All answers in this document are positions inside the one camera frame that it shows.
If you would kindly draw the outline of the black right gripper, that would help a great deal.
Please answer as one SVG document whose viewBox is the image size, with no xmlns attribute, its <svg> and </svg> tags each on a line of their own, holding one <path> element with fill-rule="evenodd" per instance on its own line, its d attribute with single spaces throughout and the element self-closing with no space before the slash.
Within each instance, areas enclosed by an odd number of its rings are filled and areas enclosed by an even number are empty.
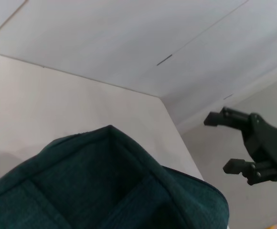
<svg viewBox="0 0 277 229">
<path fill-rule="evenodd" d="M 254 162 L 231 158 L 223 167 L 226 174 L 247 177 L 249 185 L 277 182 L 277 127 L 258 114 L 246 114 L 228 107 L 210 112 L 205 126 L 226 126 L 243 132 L 244 145 Z"/>
</svg>

